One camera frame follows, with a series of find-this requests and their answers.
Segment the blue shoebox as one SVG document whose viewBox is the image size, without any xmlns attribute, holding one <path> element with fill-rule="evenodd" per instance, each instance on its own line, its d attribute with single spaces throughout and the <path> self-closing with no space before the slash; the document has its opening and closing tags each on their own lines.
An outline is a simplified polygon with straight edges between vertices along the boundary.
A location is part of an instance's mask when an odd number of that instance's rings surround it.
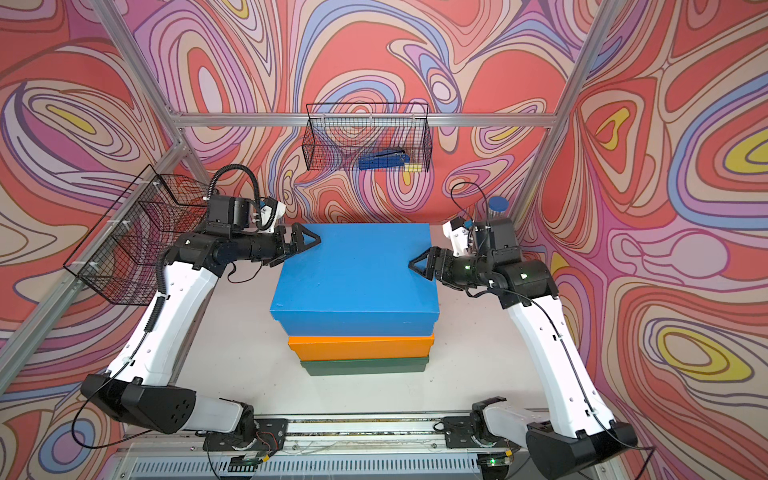
<svg viewBox="0 0 768 480">
<path fill-rule="evenodd" d="M 437 285 L 409 262 L 432 245 L 426 224 L 311 224 L 320 243 L 282 265 L 270 307 L 287 335 L 429 337 Z"/>
</svg>

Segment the orange shoebox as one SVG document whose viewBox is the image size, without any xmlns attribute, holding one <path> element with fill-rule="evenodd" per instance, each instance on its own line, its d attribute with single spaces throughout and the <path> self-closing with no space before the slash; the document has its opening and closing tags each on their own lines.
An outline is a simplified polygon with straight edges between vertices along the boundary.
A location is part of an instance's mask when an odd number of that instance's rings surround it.
<svg viewBox="0 0 768 480">
<path fill-rule="evenodd" d="M 322 337 L 290 336 L 289 348 L 301 361 L 346 361 L 427 357 L 434 344 L 431 336 Z"/>
</svg>

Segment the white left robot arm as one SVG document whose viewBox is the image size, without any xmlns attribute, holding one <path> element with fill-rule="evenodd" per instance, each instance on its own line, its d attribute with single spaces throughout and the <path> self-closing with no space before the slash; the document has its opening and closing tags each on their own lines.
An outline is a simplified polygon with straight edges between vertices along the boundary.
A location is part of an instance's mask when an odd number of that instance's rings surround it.
<svg viewBox="0 0 768 480">
<path fill-rule="evenodd" d="M 320 244 L 299 223 L 280 223 L 281 204 L 261 194 L 254 172 L 231 164 L 213 175 L 206 214 L 192 231 L 166 247 L 154 264 L 156 292 L 121 353 L 80 385 L 88 405 L 143 432 L 191 431 L 231 451 L 264 448 L 251 405 L 201 395 L 173 384 L 174 368 L 204 301 L 222 277 L 249 262 L 275 267 Z"/>
</svg>

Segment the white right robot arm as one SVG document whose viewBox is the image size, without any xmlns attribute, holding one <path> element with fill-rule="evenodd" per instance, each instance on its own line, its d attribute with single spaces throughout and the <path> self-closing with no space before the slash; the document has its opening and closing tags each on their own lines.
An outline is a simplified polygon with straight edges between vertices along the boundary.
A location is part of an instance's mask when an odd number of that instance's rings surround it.
<svg viewBox="0 0 768 480">
<path fill-rule="evenodd" d="M 525 448 L 547 479 L 637 448 L 634 428 L 615 419 L 578 354 L 552 273 L 543 261 L 524 259 L 513 222 L 456 217 L 443 233 L 450 248 L 428 248 L 410 260 L 409 269 L 470 298 L 496 297 L 531 354 L 548 406 L 548 417 L 542 417 L 502 397 L 477 402 L 481 437 Z"/>
</svg>

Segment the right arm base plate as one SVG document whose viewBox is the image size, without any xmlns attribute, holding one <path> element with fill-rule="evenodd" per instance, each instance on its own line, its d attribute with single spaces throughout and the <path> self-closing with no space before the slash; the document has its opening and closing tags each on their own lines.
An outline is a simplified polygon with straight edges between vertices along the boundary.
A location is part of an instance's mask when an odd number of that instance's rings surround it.
<svg viewBox="0 0 768 480">
<path fill-rule="evenodd" d="M 433 425 L 433 431 L 442 434 L 449 449 L 504 448 L 516 452 L 521 449 L 516 443 L 493 435 L 479 414 L 447 416 Z"/>
</svg>

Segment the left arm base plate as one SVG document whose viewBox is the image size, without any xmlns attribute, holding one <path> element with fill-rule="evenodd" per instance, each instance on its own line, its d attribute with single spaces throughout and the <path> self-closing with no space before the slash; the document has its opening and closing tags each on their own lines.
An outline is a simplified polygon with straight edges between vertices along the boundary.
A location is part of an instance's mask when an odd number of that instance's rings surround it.
<svg viewBox="0 0 768 480">
<path fill-rule="evenodd" d="M 275 453 L 284 447 L 287 427 L 286 418 L 255 418 L 245 427 L 237 427 L 233 432 L 207 434 L 203 442 L 203 450 Z"/>
</svg>

